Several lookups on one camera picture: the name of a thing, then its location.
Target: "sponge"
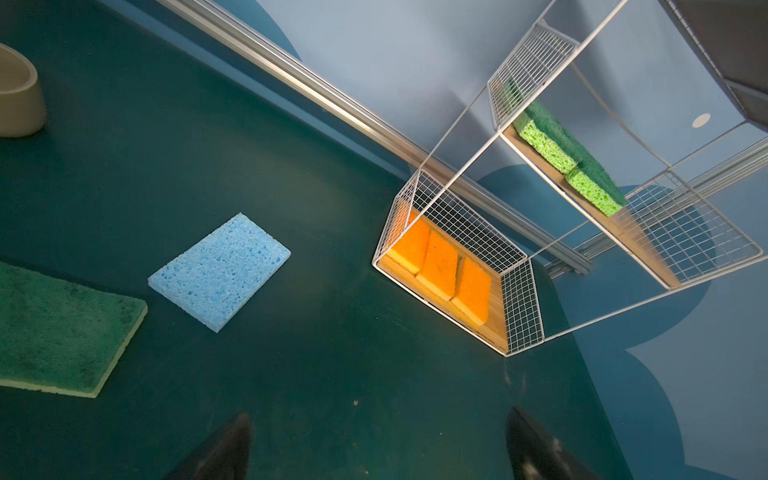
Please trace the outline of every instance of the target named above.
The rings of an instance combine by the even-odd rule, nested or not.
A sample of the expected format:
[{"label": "sponge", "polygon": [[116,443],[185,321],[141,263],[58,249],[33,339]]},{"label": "sponge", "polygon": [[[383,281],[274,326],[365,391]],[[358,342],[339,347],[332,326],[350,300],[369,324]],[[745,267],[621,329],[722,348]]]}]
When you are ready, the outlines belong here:
[{"label": "sponge", "polygon": [[611,216],[627,204],[602,165],[544,105],[531,102],[512,124],[520,137],[564,174],[565,180],[599,211]]},{"label": "sponge", "polygon": [[565,180],[608,217],[627,204],[627,199],[596,160],[579,163],[578,168],[565,175]]},{"label": "sponge", "polygon": [[446,302],[456,291],[458,252],[434,230],[429,232],[424,267],[416,279]]},{"label": "sponge", "polygon": [[488,321],[488,303],[491,299],[491,277],[469,258],[462,258],[456,277],[456,305],[479,328]]},{"label": "sponge", "polygon": [[[411,211],[408,223],[416,218],[416,211]],[[414,223],[397,243],[387,252],[387,256],[403,266],[410,273],[416,275],[424,265],[424,256],[427,252],[427,240],[429,239],[429,225],[422,219]]]},{"label": "sponge", "polygon": [[552,167],[562,174],[576,168],[576,160],[566,154],[556,141],[537,127],[537,124],[525,112],[522,112],[512,122],[520,138],[528,142]]},{"label": "sponge", "polygon": [[143,300],[0,263],[0,386],[95,398],[146,314]]},{"label": "sponge", "polygon": [[288,260],[290,251],[237,214],[149,277],[149,286],[214,332]]}]

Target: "wire mesh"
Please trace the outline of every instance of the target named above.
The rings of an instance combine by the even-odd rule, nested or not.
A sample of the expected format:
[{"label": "wire mesh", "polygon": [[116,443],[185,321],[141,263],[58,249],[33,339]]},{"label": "wire mesh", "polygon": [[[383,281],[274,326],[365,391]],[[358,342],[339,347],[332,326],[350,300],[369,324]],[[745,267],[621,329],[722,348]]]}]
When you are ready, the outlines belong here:
[{"label": "wire mesh", "polygon": [[374,263],[378,262],[387,253],[387,250],[395,244],[400,238],[402,231],[406,228],[408,214],[411,210],[410,207],[413,204],[413,195],[416,185],[419,183],[419,172],[420,170],[411,176],[392,202],[392,208],[389,209],[389,215],[384,224],[384,231],[381,238],[379,238],[379,245],[376,247],[376,254],[373,256]]},{"label": "wire mesh", "polygon": [[[422,171],[413,207],[422,210],[441,189],[442,184]],[[499,273],[526,258],[522,250],[450,190],[424,216]]]},{"label": "wire mesh", "polygon": [[533,266],[526,260],[502,276],[509,354],[544,341]]},{"label": "wire mesh", "polygon": [[616,223],[637,222],[634,239],[661,255],[681,283],[716,273],[762,253],[749,237],[674,172],[665,171],[627,196]]},{"label": "wire mesh", "polygon": [[506,124],[515,109],[554,74],[577,46],[553,28],[535,23],[488,81],[494,127]]}]

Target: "beige bowl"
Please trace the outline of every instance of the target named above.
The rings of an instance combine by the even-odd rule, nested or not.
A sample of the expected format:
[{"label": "beige bowl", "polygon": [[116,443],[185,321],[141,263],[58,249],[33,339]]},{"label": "beige bowl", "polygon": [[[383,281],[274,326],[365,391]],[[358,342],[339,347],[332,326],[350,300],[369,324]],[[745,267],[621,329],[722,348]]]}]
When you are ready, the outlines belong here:
[{"label": "beige bowl", "polygon": [[34,134],[47,116],[35,66],[0,43],[0,137]]}]

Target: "wooden shelf board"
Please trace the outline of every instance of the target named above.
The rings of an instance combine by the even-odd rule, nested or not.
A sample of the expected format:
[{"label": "wooden shelf board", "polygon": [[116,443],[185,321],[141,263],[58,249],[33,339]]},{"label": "wooden shelf board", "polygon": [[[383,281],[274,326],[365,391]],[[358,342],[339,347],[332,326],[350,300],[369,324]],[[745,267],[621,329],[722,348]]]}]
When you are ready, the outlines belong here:
[{"label": "wooden shelf board", "polygon": [[[624,250],[635,258],[649,273],[652,273],[665,288],[680,286],[680,281],[674,275],[670,267],[656,251],[653,243],[647,237],[643,229],[626,210],[617,212],[612,217],[607,217],[599,211],[589,200],[578,193],[561,174],[558,169],[552,167],[533,147],[520,138],[514,127],[510,126],[504,131],[507,141],[514,145],[514,149],[524,157],[536,172],[542,177],[547,177],[557,188],[575,201],[586,212],[587,218],[595,223],[609,237],[618,243]],[[621,219],[621,224],[614,221]]]},{"label": "wooden shelf board", "polygon": [[508,353],[509,341],[507,338],[507,323],[504,316],[502,278],[495,270],[485,264],[485,262],[480,260],[475,254],[467,250],[467,248],[461,245],[458,241],[454,240],[451,236],[437,227],[429,219],[426,217],[422,217],[422,219],[429,225],[430,228],[443,235],[445,240],[456,248],[460,257],[470,258],[491,277],[491,299],[488,305],[488,322],[486,322],[485,325],[481,326],[480,328],[475,328],[474,323],[469,321],[467,316],[462,313],[461,310],[456,308],[453,303],[446,302],[445,300],[437,298],[425,286],[416,281],[416,278],[412,273],[410,273],[408,270],[400,266],[399,263],[386,255],[382,257],[381,260],[379,260],[379,262],[376,264],[377,267],[386,272],[392,278],[395,278],[401,284],[407,286],[411,291],[417,293],[421,298],[435,306],[445,315],[450,316],[456,322],[461,323],[464,327],[476,333],[486,342],[492,344],[500,352]]}]

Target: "white metal shelf frame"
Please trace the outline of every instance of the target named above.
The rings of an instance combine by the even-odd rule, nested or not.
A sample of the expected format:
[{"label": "white metal shelf frame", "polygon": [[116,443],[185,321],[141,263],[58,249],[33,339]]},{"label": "white metal shelf frame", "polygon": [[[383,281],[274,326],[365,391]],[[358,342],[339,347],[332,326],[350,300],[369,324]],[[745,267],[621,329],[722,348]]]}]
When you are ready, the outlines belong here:
[{"label": "white metal shelf frame", "polygon": [[[496,234],[501,235],[514,249],[519,250],[509,239],[488,223],[485,218],[477,214],[461,198],[449,190],[451,185],[466,172],[480,155],[497,139],[501,138],[566,201],[576,207],[589,221],[603,230],[651,276],[667,288],[667,292],[547,337],[538,306],[538,294],[536,293],[531,258],[540,254],[549,246],[542,248],[530,257],[519,250],[522,257],[509,264],[513,256],[506,257],[506,263],[495,261],[494,255],[496,252],[492,248],[486,249],[486,253],[490,257],[488,255],[481,257],[478,251],[482,249],[478,249],[478,246],[474,245],[470,250],[478,254],[484,261],[495,263],[494,269],[502,275],[505,319],[509,341],[509,351],[505,354],[506,356],[520,353],[592,323],[632,310],[677,291],[685,290],[766,259],[762,249],[738,226],[728,220],[717,208],[675,174],[674,167],[676,165],[669,164],[663,158],[656,155],[640,138],[627,130],[644,148],[665,163],[667,169],[627,195],[628,205],[617,214],[615,220],[620,225],[631,222],[633,226],[631,235],[637,236],[635,241],[641,243],[649,254],[661,255],[664,262],[672,269],[674,276],[679,280],[679,283],[676,285],[665,283],[646,262],[631,249],[627,248],[616,235],[601,224],[594,215],[588,213],[569,193],[564,191],[563,187],[556,184],[504,135],[504,132],[509,128],[513,120],[572,63],[603,27],[621,10],[627,0],[620,0],[602,22],[581,42],[551,28],[544,21],[544,16],[555,2],[556,0],[552,0],[549,3],[536,22],[534,22],[512,50],[511,54],[505,59],[504,63],[502,63],[492,78],[478,93],[475,100],[458,116],[453,125],[445,132],[440,141],[425,158],[421,167],[413,174],[412,178],[395,198],[385,229],[382,232],[381,240],[376,249],[373,265],[377,270],[387,275],[391,280],[408,290],[422,302],[428,304],[435,311],[449,318],[491,348],[494,348],[493,345],[486,342],[475,332],[435,308],[427,299],[422,298],[419,294],[392,278],[381,270],[377,263],[421,216],[434,220],[439,215],[435,215],[435,212],[431,209],[435,208],[435,210],[440,211],[441,208],[445,209],[446,204],[452,204],[453,206],[463,204],[465,206],[465,209],[457,209],[456,212],[460,210],[461,213],[455,212],[452,216],[443,219],[447,220],[447,223],[444,222],[443,225],[445,225],[445,228],[447,228],[446,232],[449,234],[453,235],[449,231],[451,230],[452,222],[459,222],[464,225],[484,224],[490,230],[495,230]],[[465,162],[451,179],[441,184],[436,179],[427,175],[423,167],[475,102],[485,93],[486,89],[491,100],[496,132]],[[615,117],[613,112],[607,108],[607,105],[603,104],[603,106],[609,114]],[[427,194],[420,191],[420,188],[423,189],[426,183],[430,183]],[[413,221],[408,222],[408,212],[411,211],[411,207],[417,209],[418,215]],[[466,234],[464,230],[454,229],[453,231],[458,234]],[[559,242],[571,232],[566,233],[552,244]],[[468,244],[465,243],[467,239],[462,241],[459,238],[457,240],[469,248]],[[501,270],[499,266],[502,264],[507,264],[507,268]]]}]

